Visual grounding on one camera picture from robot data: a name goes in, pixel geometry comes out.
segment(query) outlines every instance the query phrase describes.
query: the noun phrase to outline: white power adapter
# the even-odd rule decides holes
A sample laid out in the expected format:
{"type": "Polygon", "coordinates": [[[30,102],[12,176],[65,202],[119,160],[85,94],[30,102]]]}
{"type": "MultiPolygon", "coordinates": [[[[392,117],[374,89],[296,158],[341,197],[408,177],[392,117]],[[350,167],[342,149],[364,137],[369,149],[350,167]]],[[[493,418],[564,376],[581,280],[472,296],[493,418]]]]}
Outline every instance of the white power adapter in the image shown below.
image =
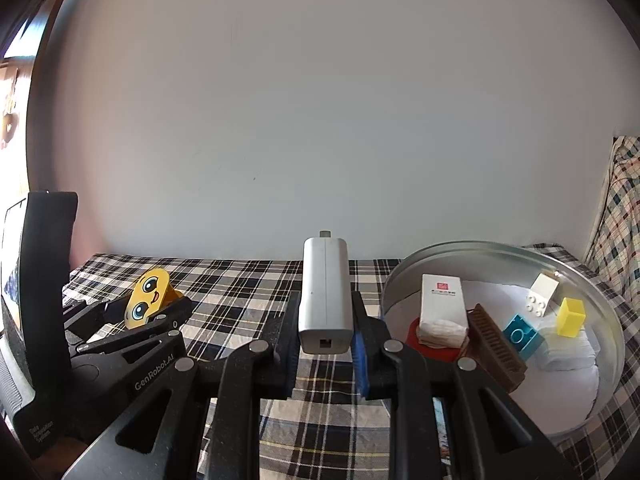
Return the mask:
{"type": "Polygon", "coordinates": [[[298,312],[300,346],[308,354],[342,354],[353,336],[347,243],[320,231],[305,241],[302,297],[298,312]]]}

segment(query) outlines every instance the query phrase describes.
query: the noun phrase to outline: white wall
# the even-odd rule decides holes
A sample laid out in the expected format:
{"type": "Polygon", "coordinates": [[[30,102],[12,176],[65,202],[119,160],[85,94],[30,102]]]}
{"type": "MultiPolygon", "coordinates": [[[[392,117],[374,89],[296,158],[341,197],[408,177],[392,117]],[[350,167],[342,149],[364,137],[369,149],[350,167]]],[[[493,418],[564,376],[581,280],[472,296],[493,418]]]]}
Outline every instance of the white wall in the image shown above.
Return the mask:
{"type": "Polygon", "coordinates": [[[605,0],[69,0],[50,54],[76,254],[581,256],[640,54],[605,0]]]}

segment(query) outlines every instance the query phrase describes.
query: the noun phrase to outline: yellow block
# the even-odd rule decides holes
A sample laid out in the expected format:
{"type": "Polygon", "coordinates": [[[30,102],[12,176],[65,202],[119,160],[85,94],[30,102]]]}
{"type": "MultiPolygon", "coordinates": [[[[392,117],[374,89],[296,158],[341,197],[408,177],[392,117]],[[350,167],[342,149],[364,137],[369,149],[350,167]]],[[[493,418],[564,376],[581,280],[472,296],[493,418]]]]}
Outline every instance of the yellow block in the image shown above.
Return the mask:
{"type": "Polygon", "coordinates": [[[565,337],[576,337],[586,317],[582,300],[564,298],[556,318],[556,332],[565,337]]]}

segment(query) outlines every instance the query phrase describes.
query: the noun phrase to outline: cartoon eye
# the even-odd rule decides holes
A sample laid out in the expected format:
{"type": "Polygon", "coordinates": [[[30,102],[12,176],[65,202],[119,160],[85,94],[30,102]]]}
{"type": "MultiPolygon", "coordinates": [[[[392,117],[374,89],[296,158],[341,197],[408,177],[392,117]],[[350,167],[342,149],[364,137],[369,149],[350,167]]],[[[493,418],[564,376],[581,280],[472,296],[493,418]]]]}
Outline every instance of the cartoon eye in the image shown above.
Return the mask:
{"type": "Polygon", "coordinates": [[[146,301],[140,301],[140,303],[138,303],[133,308],[133,311],[131,312],[131,317],[136,321],[140,321],[144,317],[145,312],[147,311],[148,308],[149,306],[148,304],[146,304],[146,301]]]}
{"type": "Polygon", "coordinates": [[[142,290],[144,292],[153,292],[156,290],[156,286],[158,286],[158,279],[155,276],[148,278],[145,283],[142,285],[142,290]]]}

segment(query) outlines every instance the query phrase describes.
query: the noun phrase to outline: plaid blanket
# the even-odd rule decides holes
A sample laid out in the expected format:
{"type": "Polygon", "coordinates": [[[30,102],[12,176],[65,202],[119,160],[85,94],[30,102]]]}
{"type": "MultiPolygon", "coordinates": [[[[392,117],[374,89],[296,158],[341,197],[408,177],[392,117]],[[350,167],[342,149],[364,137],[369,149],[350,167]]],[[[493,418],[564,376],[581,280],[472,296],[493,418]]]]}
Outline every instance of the plaid blanket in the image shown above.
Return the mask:
{"type": "MultiPolygon", "coordinates": [[[[563,248],[538,246],[588,275],[615,305],[621,318],[630,309],[608,285],[598,279],[563,248]]],[[[367,313],[378,314],[383,284],[399,260],[350,261],[352,287],[362,294],[367,313]]],[[[97,301],[125,294],[145,270],[164,267],[172,285],[197,303],[182,327],[190,356],[213,360],[257,337],[264,323],[284,309],[292,290],[302,287],[300,261],[181,260],[96,254],[72,273],[65,303],[97,301]]],[[[637,330],[628,341],[640,348],[637,330]]],[[[101,336],[122,330],[107,326],[101,336]]],[[[600,420],[559,449],[587,478],[610,470],[613,457],[622,452],[637,425],[640,397],[635,394],[638,362],[625,364],[620,396],[609,403],[600,420]]],[[[213,400],[208,425],[215,410],[213,400]]],[[[260,422],[260,478],[386,479],[389,418],[381,401],[362,400],[353,380],[350,354],[311,356],[300,354],[292,399],[264,400],[260,422]]],[[[200,471],[206,462],[207,439],[200,453],[200,471]]]]}
{"type": "Polygon", "coordinates": [[[640,139],[618,137],[611,151],[600,217],[584,259],[634,308],[640,308],[640,139]]]}

